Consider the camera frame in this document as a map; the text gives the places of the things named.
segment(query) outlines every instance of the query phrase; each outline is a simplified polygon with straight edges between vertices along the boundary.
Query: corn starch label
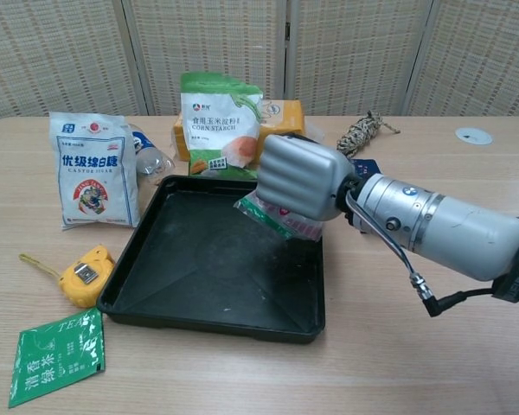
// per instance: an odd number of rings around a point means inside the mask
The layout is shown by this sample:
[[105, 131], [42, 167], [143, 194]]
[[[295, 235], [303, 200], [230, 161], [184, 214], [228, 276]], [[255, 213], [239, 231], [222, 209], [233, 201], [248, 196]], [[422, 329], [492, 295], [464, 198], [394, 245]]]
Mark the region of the corn starch label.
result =
[[182, 76], [183, 130], [191, 175], [255, 178], [263, 93], [218, 73]]

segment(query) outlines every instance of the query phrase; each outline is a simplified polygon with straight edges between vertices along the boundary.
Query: plastic bag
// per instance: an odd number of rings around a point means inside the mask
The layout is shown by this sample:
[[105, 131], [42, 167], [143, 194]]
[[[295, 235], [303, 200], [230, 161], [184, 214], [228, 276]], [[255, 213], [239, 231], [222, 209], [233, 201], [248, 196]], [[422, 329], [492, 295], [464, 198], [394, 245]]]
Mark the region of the plastic bag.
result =
[[319, 240], [323, 233], [323, 222], [311, 220], [262, 201], [255, 190], [238, 200], [234, 207], [253, 220], [280, 233], [285, 239]]
[[136, 227], [137, 162], [125, 117], [50, 112], [62, 227], [106, 222]]
[[220, 73], [181, 78], [184, 139], [191, 175], [254, 178], [247, 169], [260, 134], [262, 91]]

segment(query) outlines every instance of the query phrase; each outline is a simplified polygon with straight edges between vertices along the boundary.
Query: yellow package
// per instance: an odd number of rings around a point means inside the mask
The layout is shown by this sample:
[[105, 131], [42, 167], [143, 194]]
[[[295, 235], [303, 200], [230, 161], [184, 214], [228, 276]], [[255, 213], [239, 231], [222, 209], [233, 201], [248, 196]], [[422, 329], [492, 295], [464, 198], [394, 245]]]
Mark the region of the yellow package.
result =
[[[304, 114], [302, 113], [302, 104], [299, 100], [264, 99], [261, 105], [261, 114], [261, 127], [259, 128], [256, 157], [253, 159], [253, 163], [260, 162], [263, 142], [269, 134], [281, 134], [284, 132], [304, 134], [305, 132]], [[173, 125], [171, 140], [179, 159], [184, 162], [189, 161], [190, 153], [184, 141], [183, 117], [181, 114], [179, 114]]]

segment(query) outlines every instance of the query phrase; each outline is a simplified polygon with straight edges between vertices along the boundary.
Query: table surface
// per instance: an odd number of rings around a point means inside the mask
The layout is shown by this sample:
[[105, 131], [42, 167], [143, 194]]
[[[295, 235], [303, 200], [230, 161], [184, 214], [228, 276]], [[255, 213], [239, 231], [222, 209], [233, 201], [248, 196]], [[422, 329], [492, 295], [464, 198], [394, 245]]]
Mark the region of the table surface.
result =
[[[168, 154], [175, 117], [129, 117]], [[357, 117], [311, 117], [334, 145]], [[388, 117], [358, 158], [486, 208], [519, 215], [519, 118]], [[465, 144], [458, 127], [493, 144]], [[177, 163], [179, 173], [186, 163]], [[142, 192], [141, 205], [149, 194]], [[19, 332], [78, 311], [29, 252], [62, 270], [98, 243], [117, 258], [131, 230], [60, 230], [61, 207], [47, 118], [0, 120], [0, 413], [7, 412]], [[411, 255], [437, 296], [486, 286]], [[104, 317], [107, 370], [11, 413], [307, 414], [519, 413], [519, 304], [472, 298], [430, 318], [399, 260], [341, 216], [324, 231], [326, 329], [310, 345], [180, 329], [147, 329]]]

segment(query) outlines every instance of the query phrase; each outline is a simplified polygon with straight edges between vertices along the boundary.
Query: green tea packet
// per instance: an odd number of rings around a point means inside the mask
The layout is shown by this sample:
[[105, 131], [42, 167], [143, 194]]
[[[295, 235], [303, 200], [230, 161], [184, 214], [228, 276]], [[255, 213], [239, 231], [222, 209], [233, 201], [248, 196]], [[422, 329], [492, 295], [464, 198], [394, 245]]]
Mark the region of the green tea packet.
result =
[[263, 92], [221, 73], [184, 73], [181, 112], [189, 173], [255, 179]]
[[95, 308], [22, 331], [9, 407], [106, 369], [102, 314]]

